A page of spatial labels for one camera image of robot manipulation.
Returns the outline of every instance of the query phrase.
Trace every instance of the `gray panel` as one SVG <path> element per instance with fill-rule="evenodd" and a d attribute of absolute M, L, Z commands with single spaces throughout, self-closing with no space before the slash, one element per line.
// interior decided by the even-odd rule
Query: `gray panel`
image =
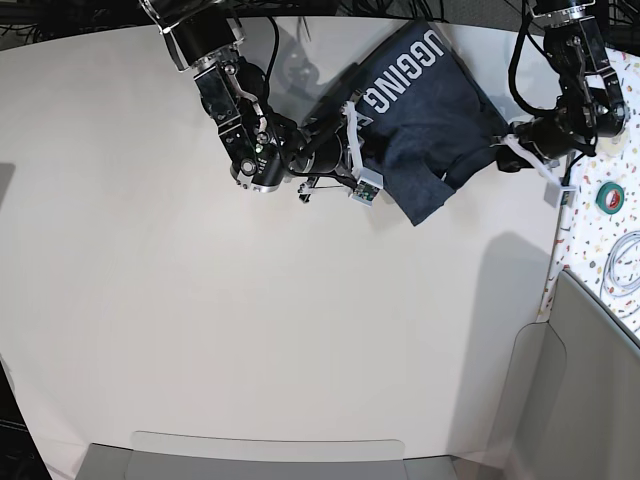
<path fill-rule="evenodd" d="M 408 480 L 458 480 L 451 457 L 405 460 Z"/>
<path fill-rule="evenodd" d="M 550 325 L 566 347 L 567 368 L 559 379 L 555 353 L 543 347 L 508 478 L 638 478 L 636 340 L 567 273 L 558 279 Z M 557 394 L 553 383 L 560 383 Z"/>
<path fill-rule="evenodd" d="M 478 460 L 485 466 L 502 470 L 506 464 L 522 412 L 529 397 L 540 352 L 549 333 L 553 332 L 547 323 L 535 323 L 524 327 L 516 337 L 507 379 L 500 397 L 487 449 L 482 458 Z M 463 463 L 456 461 L 454 465 L 458 476 L 462 479 L 459 466 Z M 472 466 L 469 466 L 465 471 L 469 472 L 470 470 L 473 470 Z M 479 478 L 479 475 L 474 476 L 466 473 L 464 478 Z"/>
<path fill-rule="evenodd" d="M 76 480 L 124 480 L 132 450 L 89 445 Z"/>
<path fill-rule="evenodd" d="M 4 200 L 4 196 L 7 194 L 9 184 L 13 178 L 13 174 L 16 171 L 16 166 L 11 163 L 0 163 L 0 206 Z"/>
<path fill-rule="evenodd" d="M 404 444 L 399 440 L 283 442 L 138 431 L 131 436 L 131 445 L 139 452 L 249 462 L 381 462 L 404 458 Z"/>
<path fill-rule="evenodd" d="M 127 480 L 406 480 L 401 460 L 386 462 L 246 462 L 134 452 Z"/>
<path fill-rule="evenodd" d="M 468 454 L 484 452 L 509 435 L 508 425 L 496 423 L 501 421 L 496 415 L 508 407 L 501 392 L 510 375 L 514 339 L 536 320 L 548 268 L 549 256 L 513 233 L 496 237 L 484 252 L 447 454 L 502 467 L 480 453 Z"/>
<path fill-rule="evenodd" d="M 502 470 L 464 458 L 454 460 L 453 467 L 457 480 L 503 480 Z"/>
<path fill-rule="evenodd" d="M 458 480 L 450 457 L 418 458 L 386 462 L 274 463 L 216 460 L 134 452 L 104 445 L 90 445 L 76 480 L 153 478 L 359 478 L 367 480 Z"/>

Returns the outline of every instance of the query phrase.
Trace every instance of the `black cable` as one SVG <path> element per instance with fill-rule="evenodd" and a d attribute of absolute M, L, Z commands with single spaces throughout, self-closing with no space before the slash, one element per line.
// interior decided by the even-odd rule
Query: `black cable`
<path fill-rule="evenodd" d="M 27 25 L 24 27 L 14 27 L 13 25 L 9 25 L 6 27 L 0 27 L 0 28 L 4 28 L 10 32 L 21 32 L 22 30 L 29 30 L 30 28 L 35 27 L 35 25 Z"/>
<path fill-rule="evenodd" d="M 536 42 L 533 37 L 531 36 L 531 34 L 527 31 L 527 38 L 529 39 L 529 41 L 531 42 L 531 44 L 536 48 L 536 50 L 538 50 L 538 52 L 540 52 L 540 55 L 542 55 L 544 58 L 546 58 L 547 60 L 549 60 L 549 57 L 547 57 L 547 54 L 544 52 L 544 50 L 542 49 L 542 47 L 540 45 L 538 45 L 538 42 Z"/>
<path fill-rule="evenodd" d="M 27 36 L 24 39 L 24 45 L 27 45 L 29 43 L 29 37 L 32 36 L 35 33 L 36 28 L 37 27 L 32 27 L 31 30 L 29 30 L 29 32 L 27 32 Z"/>
<path fill-rule="evenodd" d="M 571 163 L 569 164 L 569 166 L 567 167 L 567 171 L 564 174 L 564 177 L 562 178 L 562 186 L 563 187 L 567 187 L 569 186 L 569 182 L 571 181 L 571 169 L 573 168 L 573 166 L 578 163 L 580 160 L 582 160 L 582 158 L 585 156 L 585 153 L 581 153 L 580 155 L 578 155 L 576 158 L 574 158 Z"/>
<path fill-rule="evenodd" d="M 416 18 L 425 18 L 428 21 L 436 21 L 442 23 L 449 23 L 444 16 L 435 17 L 433 15 L 433 11 L 426 0 L 410 0 L 407 3 L 407 7 L 409 9 L 409 16 L 401 16 L 394 15 L 388 12 L 389 7 L 393 5 L 394 0 L 388 0 L 385 3 L 385 0 L 375 0 L 376 6 L 374 7 L 369 3 L 368 0 L 352 0 L 347 2 L 346 0 L 342 0 L 340 2 L 340 7 L 347 14 L 352 17 L 375 17 L 375 18 L 391 18 L 397 20 L 413 20 Z"/>
<path fill-rule="evenodd" d="M 532 107 L 524 98 L 522 98 L 522 96 L 518 92 L 518 87 L 516 85 L 516 74 L 518 72 L 520 56 L 522 55 L 522 47 L 524 45 L 526 32 L 528 31 L 529 24 L 531 22 L 531 17 L 529 15 L 524 14 L 523 17 L 524 18 L 522 20 L 522 25 L 520 26 L 520 31 L 518 32 L 518 38 L 516 39 L 516 45 L 513 49 L 513 56 L 511 57 L 511 62 L 509 63 L 509 91 L 511 92 L 511 96 L 518 104 L 518 106 L 529 115 L 533 115 L 534 117 L 547 117 L 549 115 L 553 115 L 555 113 L 555 110 L 545 110 L 542 108 Z"/>
<path fill-rule="evenodd" d="M 509 0 L 502 0 L 504 3 L 506 3 L 507 5 L 509 5 L 515 12 L 517 12 L 521 17 L 524 17 L 527 15 L 527 11 L 526 11 L 526 7 L 529 4 L 526 0 L 523 0 L 522 2 L 522 9 L 518 10 L 518 7 L 516 7 L 514 4 L 512 4 Z M 544 28 L 542 28 L 540 25 L 538 25 L 536 22 L 534 22 L 533 20 L 531 21 L 531 24 L 536 27 L 538 30 L 540 30 L 541 32 L 544 32 Z"/>
<path fill-rule="evenodd" d="M 617 5 L 620 5 L 620 4 L 624 5 L 626 8 L 631 10 L 635 15 L 640 14 L 640 10 L 638 10 L 636 5 L 630 4 L 627 0 L 617 0 Z"/>
<path fill-rule="evenodd" d="M 630 22 L 629 20 L 624 20 L 622 18 L 609 17 L 609 20 L 616 23 L 622 23 L 623 25 L 632 25 L 632 26 L 635 25 L 635 23 Z"/>
<path fill-rule="evenodd" d="M 631 22 L 633 22 L 633 24 L 636 24 L 636 22 L 638 21 L 638 18 L 634 18 L 633 15 L 631 15 L 629 12 L 627 12 L 624 8 L 622 8 L 620 5 L 617 5 L 615 3 L 610 3 L 609 4 L 610 7 L 614 7 L 617 11 L 619 11 L 620 13 L 622 13 L 625 17 L 627 17 L 629 20 L 631 20 Z"/>
<path fill-rule="evenodd" d="M 273 27 L 273 50 L 271 52 L 271 60 L 269 60 L 269 66 L 267 67 L 267 73 L 264 76 L 264 84 L 262 85 L 262 101 L 266 104 L 269 100 L 270 81 L 271 74 L 273 73 L 273 66 L 276 64 L 276 57 L 278 56 L 278 50 L 280 49 L 280 30 L 273 17 L 267 17 L 271 26 Z"/>
<path fill-rule="evenodd" d="M 333 178 L 335 181 L 337 181 L 338 183 L 340 183 L 341 185 L 347 186 L 349 188 L 351 188 L 352 190 L 355 190 L 357 187 L 357 183 L 355 180 L 348 178 L 348 177 L 343 177 L 338 175 L 337 173 L 334 172 L 330 172 L 330 173 L 313 173 L 313 172 L 309 172 L 309 173 L 299 173 L 296 172 L 295 170 L 292 170 L 291 168 L 289 168 L 289 165 L 287 165 L 287 159 L 284 155 L 284 152 L 282 151 L 282 146 L 280 145 L 280 138 L 278 137 L 278 134 L 276 132 L 274 125 L 274 120 L 273 120 L 273 115 L 272 113 L 269 112 L 270 109 L 268 109 L 268 106 L 266 105 L 267 103 L 267 99 L 269 97 L 269 80 L 271 78 L 271 72 L 273 71 L 273 65 L 276 62 L 276 57 L 278 56 L 278 49 L 280 46 L 280 32 L 278 31 L 278 25 L 276 24 L 276 21 L 273 19 L 273 17 L 267 17 L 267 19 L 269 20 L 269 22 L 271 23 L 271 26 L 273 27 L 273 33 L 274 33 L 274 42 L 273 42 L 273 52 L 271 54 L 271 61 L 269 62 L 269 68 L 267 69 L 267 73 L 265 75 L 265 83 L 263 86 L 263 102 L 264 102 L 264 107 L 265 107 L 265 113 L 266 113 L 266 117 L 267 117 L 267 127 L 269 128 L 269 131 L 271 132 L 271 135 L 273 136 L 273 141 L 276 144 L 276 149 L 278 150 L 278 156 L 280 157 L 280 163 L 282 163 L 282 167 L 285 169 L 285 171 L 287 173 L 289 173 L 289 175 L 293 176 L 293 177 L 317 177 L 317 178 Z"/>

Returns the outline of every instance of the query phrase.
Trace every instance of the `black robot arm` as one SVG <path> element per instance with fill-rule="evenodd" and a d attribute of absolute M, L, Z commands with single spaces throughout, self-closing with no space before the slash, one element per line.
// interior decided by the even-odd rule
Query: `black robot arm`
<path fill-rule="evenodd" d="M 534 119 L 512 124 L 512 133 L 543 162 L 572 152 L 595 156 L 598 138 L 618 135 L 629 116 L 596 19 L 586 12 L 593 3 L 594 0 L 539 0 L 527 12 L 527 2 L 523 2 L 522 26 L 509 66 L 509 88 L 516 103 Z M 547 22 L 543 54 L 558 73 L 562 91 L 551 110 L 529 105 L 516 86 L 518 62 L 534 16 Z M 600 76 L 602 86 L 590 86 L 589 76 Z M 514 155 L 503 155 L 498 158 L 498 166 L 512 172 L 529 165 Z"/>
<path fill-rule="evenodd" d="M 265 73 L 240 54 L 244 33 L 224 0 L 140 2 L 160 28 L 178 70 L 193 73 L 202 106 L 218 125 L 239 186 L 267 193 L 286 178 L 304 177 L 300 193 L 305 203 L 321 177 L 336 180 L 349 193 L 357 189 L 359 179 L 352 174 L 347 149 L 341 148 L 346 138 L 344 115 L 336 112 L 330 121 L 303 129 L 268 103 L 279 43 L 273 19 L 275 48 Z"/>

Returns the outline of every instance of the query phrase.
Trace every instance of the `green tape roll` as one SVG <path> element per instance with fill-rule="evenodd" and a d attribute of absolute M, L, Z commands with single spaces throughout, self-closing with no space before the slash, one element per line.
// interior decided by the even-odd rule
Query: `green tape roll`
<path fill-rule="evenodd" d="M 596 204 L 604 213 L 618 213 L 624 204 L 624 190 L 617 183 L 607 182 L 600 188 Z"/>

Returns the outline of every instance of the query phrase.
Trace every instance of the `gray wall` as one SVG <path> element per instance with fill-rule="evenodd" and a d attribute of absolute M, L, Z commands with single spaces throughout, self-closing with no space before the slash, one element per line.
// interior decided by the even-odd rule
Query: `gray wall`
<path fill-rule="evenodd" d="M 449 457 L 374 462 L 253 462 L 137 452 L 92 444 L 76 480 L 457 480 Z"/>
<path fill-rule="evenodd" d="M 550 326 L 557 337 L 545 337 L 506 477 L 638 478 L 637 340 L 566 273 L 558 280 Z"/>

